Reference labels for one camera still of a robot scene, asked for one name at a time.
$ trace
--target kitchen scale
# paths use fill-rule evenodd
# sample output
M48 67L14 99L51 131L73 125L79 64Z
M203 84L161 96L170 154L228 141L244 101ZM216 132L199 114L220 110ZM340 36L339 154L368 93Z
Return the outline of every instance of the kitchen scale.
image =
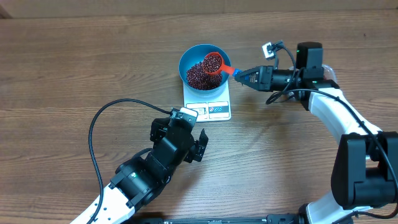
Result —
M183 84L184 107L198 112L197 122L228 121L231 119L228 81L208 95L192 91Z

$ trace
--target blue bowl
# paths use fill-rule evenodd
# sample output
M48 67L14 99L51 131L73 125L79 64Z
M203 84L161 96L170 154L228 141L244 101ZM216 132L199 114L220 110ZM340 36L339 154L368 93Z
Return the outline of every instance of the blue bowl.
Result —
M221 85L215 89L197 90L195 88L190 87L190 85L188 85L187 70L189 70L192 66L194 66L194 64L203 61L203 59L206 57L206 55L211 52L220 53L220 55L224 59L225 65L231 66L231 61L229 60L228 55L223 50L221 50L219 47L211 45L211 44L200 44L200 45L193 46L190 49L188 49L182 55L182 57L180 59L180 64L178 66L178 70L180 72L180 77L181 77L182 81L184 82L184 84L186 84L186 86L188 86L189 89L191 89L195 93L206 94L206 95L210 94L210 93L214 93L214 92L218 91L228 81L229 75L226 72L221 72L221 74L223 75L223 80L221 81Z

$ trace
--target scoop handle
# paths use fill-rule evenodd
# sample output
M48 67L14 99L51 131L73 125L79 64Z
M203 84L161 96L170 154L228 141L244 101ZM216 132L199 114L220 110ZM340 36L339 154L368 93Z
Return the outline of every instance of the scoop handle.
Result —
M228 65L222 64L220 69L230 75L233 75L233 73L235 72L235 68L234 67L230 67Z

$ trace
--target cable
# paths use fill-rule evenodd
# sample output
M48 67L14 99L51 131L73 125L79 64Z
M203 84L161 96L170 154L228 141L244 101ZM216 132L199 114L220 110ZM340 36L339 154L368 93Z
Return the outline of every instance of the cable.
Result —
M293 56L292 52L287 47L285 47L283 45L273 45L274 49L276 49L277 47L280 49L284 49L287 52L287 54L289 55L289 57L293 63L293 71L296 71L296 61L294 60L294 56Z
M289 100L291 100L292 98L294 98L294 95L291 95L291 96L289 96L287 99L284 99L284 100L279 101L279 102L274 102L274 103L285 103L286 101L289 101Z
M128 99L128 98L115 100L115 101L112 101L110 103L107 103L101 109L99 109L99 111L95 114L95 116L94 116L94 118L93 118L93 120L91 121L91 124L90 124L90 130L88 131L88 149L90 150L91 160L93 161L94 169L95 169L95 172L96 172L96 175L97 175L97 178L98 178L98 183L99 183L99 201L98 201L97 209L95 210L94 214L91 216L90 220L88 220L87 224L90 224L90 223L92 223L95 220L95 217L97 216L98 212L100 212L102 201L104 199L104 185L102 183L102 177L101 177L101 174L100 174L100 170L98 169L98 164L97 164L97 161L95 159L94 150L93 150L93 129L94 129L94 124L95 124L95 121L97 120L98 116L102 113L102 111L104 111L109 106L112 106L112 105L114 105L116 103L121 103L121 102L140 103L142 105L148 106L148 107L150 107L152 109L155 109L157 111L160 111L162 113L169 114L169 115L172 114L170 111L166 111L166 110L160 109L160 108L158 108L158 107L156 107L154 105L151 105L149 103L143 102L141 100Z

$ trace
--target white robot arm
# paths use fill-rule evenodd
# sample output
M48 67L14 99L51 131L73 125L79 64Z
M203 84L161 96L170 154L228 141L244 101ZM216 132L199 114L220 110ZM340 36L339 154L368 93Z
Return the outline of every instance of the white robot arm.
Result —
M346 100L343 92L336 88L322 88L319 89L325 93L333 96L338 96L346 104L348 104L356 115L364 121L373 134L381 131L377 126L366 121ZM337 144L340 143L341 136L344 134L358 133L360 135L367 135L363 128L353 118L352 114L339 102L331 99L320 93L311 93L308 109L311 114L317 116L326 128L331 132ZM311 202L306 207L307 218L309 224L324 224L333 223L340 218L345 217L353 211L366 211L372 209L370 206L356 207L351 210L344 210L342 206L338 205L333 194L329 191L325 196L316 202Z
M122 101L108 103L97 115L106 107ZM204 129L199 140L194 141L191 135L198 113L181 108L173 109L170 114L169 118L157 118L152 122L150 140L154 142L153 148L144 149L121 164L111 182L103 189L102 203L100 195L72 224L121 223L163 191L181 162L201 161L208 138ZM148 155L143 159L141 155L147 152ZM92 220L98 207L100 210Z

